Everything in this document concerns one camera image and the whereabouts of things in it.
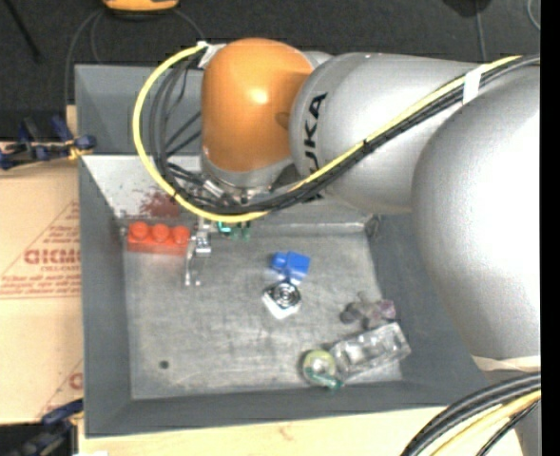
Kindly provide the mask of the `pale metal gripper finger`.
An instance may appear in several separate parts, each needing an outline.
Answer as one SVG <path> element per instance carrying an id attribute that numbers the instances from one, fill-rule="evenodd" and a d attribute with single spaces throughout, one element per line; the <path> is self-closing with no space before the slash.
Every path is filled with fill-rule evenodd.
<path id="1" fill-rule="evenodd" d="M 193 283 L 195 286 L 201 285 L 201 274 L 211 255 L 210 240 L 207 237 L 196 237 L 193 253 Z"/>
<path id="2" fill-rule="evenodd" d="M 197 239 L 190 239 L 186 249 L 184 265 L 184 285 L 187 287 L 198 287 L 201 285 L 200 272 L 203 265 L 203 257 L 200 253 L 200 244 Z"/>

